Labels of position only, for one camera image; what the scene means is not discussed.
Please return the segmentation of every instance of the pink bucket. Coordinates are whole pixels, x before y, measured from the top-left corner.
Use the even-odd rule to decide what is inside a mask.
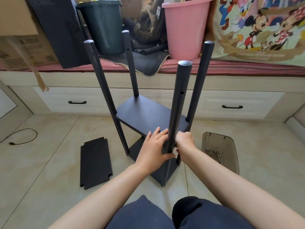
[[[168,52],[172,59],[192,60],[199,57],[211,1],[162,4],[165,8]]]

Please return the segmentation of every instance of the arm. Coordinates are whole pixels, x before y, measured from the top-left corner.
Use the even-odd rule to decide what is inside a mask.
[[[162,154],[168,130],[148,133],[135,164],[65,213],[49,229],[101,229],[125,204],[138,185],[174,154]]]
[[[221,204],[242,215],[253,227],[305,228],[305,219],[292,209],[198,150],[190,132],[178,132],[176,141],[182,161]]]

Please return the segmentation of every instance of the transparent brown container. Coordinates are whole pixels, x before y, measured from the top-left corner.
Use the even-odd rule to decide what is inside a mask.
[[[205,132],[202,135],[202,151],[227,169],[239,174],[235,144],[229,136]]]

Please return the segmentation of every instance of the beige floor tile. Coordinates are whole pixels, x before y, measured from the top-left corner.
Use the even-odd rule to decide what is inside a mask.
[[[68,134],[78,116],[34,115],[17,130],[32,128],[38,132],[18,132],[0,144],[0,228],[12,214],[48,160]]]
[[[123,130],[128,145],[131,146],[139,135],[125,126]],[[102,136],[108,139],[114,176],[134,163],[125,155],[110,117],[81,116],[4,229],[47,228],[71,207],[98,189],[101,185],[88,190],[79,187],[80,146]],[[165,188],[151,177],[145,179],[128,202],[143,194],[170,215],[174,203],[188,195],[184,164],[176,170]]]
[[[305,147],[282,123],[195,121],[191,132],[201,150],[202,134],[233,138],[240,175],[305,217]],[[189,195],[218,202],[186,166]]]

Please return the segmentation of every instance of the hand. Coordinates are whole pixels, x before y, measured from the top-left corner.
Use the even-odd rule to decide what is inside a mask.
[[[176,136],[177,153],[180,154],[181,160],[184,160],[185,155],[189,151],[196,150],[193,135],[190,132],[179,131]]]
[[[135,162],[136,165],[146,171],[147,175],[159,169],[166,160],[175,157],[173,153],[162,154],[162,146],[167,140],[168,129],[158,133],[159,131],[160,127],[152,135],[151,132],[148,133]]]

